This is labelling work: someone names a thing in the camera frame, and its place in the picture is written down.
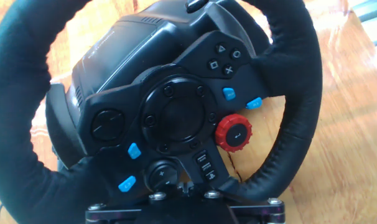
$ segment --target black button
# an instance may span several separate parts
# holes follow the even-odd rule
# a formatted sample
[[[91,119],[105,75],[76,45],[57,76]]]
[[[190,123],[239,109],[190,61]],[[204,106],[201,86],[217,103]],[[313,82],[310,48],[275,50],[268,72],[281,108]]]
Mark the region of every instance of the black button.
[[[122,134],[125,119],[121,112],[106,110],[100,112],[93,120],[91,132],[93,136],[102,141],[112,141]]]
[[[216,179],[216,171],[212,170],[209,173],[205,174],[205,178],[207,181],[213,181]]]
[[[238,49],[234,49],[231,51],[231,59],[236,60],[241,57],[241,52]]]
[[[216,45],[215,50],[216,50],[216,53],[222,54],[223,52],[226,51],[226,47],[223,44],[218,44]]]
[[[225,74],[225,75],[232,75],[232,74],[234,74],[234,68],[233,68],[233,66],[231,66],[231,65],[226,65],[226,66],[223,68],[223,74]]]
[[[212,169],[211,162],[207,162],[207,163],[205,163],[204,165],[201,166],[202,172],[209,172],[209,171],[211,171],[211,169]]]
[[[203,164],[205,161],[208,160],[208,154],[201,154],[200,156],[197,157],[197,164]]]
[[[233,125],[226,134],[226,142],[231,147],[236,147],[245,142],[248,131],[243,124]]]
[[[166,184],[177,184],[179,177],[177,170],[170,165],[162,165],[155,169],[149,179],[149,185],[152,190],[157,190]]]
[[[208,68],[210,70],[215,70],[219,67],[219,62],[217,60],[211,60],[210,62],[208,62]]]

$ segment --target red dial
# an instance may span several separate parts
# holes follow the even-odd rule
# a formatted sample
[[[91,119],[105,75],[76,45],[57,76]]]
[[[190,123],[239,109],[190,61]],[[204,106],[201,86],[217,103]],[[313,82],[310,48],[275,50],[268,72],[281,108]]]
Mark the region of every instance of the red dial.
[[[242,150],[252,136],[252,125],[239,114],[231,114],[220,121],[216,133],[216,143],[227,152]]]

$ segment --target wooden surface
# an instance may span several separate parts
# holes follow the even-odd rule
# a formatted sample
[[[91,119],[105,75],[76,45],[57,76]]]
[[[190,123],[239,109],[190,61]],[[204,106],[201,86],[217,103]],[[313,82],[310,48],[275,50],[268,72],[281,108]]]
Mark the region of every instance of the wooden surface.
[[[0,0],[0,19],[12,1]],[[50,71],[67,86],[69,71],[121,16],[143,10],[154,0],[93,0],[60,33],[49,53]],[[377,53],[346,0],[308,0],[323,58],[324,93],[317,133],[310,151],[281,196],[287,223],[377,223]],[[242,5],[265,28],[259,11]],[[253,124],[251,144],[229,156],[230,172],[247,179],[263,162],[275,138],[283,98],[265,100],[243,111]],[[41,106],[33,122],[35,152],[55,169]],[[1,223],[14,223],[6,211]]]

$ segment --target cross button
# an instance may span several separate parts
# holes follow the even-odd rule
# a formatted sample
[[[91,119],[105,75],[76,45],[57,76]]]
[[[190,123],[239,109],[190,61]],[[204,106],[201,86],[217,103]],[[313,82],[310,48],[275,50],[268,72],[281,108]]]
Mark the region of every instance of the cross button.
[[[225,75],[232,75],[234,73],[234,68],[231,65],[226,65],[223,69]]]

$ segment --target blue button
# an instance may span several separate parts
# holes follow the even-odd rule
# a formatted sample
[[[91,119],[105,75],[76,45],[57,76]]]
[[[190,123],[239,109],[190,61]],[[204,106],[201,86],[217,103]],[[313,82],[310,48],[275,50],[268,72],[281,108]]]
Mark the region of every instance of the blue button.
[[[223,94],[225,95],[227,101],[234,100],[234,98],[236,98],[236,92],[232,88],[224,88]]]
[[[246,104],[246,109],[252,110],[262,106],[262,98],[258,97],[255,100]]]
[[[128,192],[129,190],[131,190],[134,183],[136,183],[136,178],[134,176],[130,176],[128,179],[122,182],[122,184],[120,184],[118,188],[122,192]]]
[[[141,151],[136,145],[136,143],[132,143],[128,149],[128,154],[131,156],[132,159],[137,159],[141,155]]]

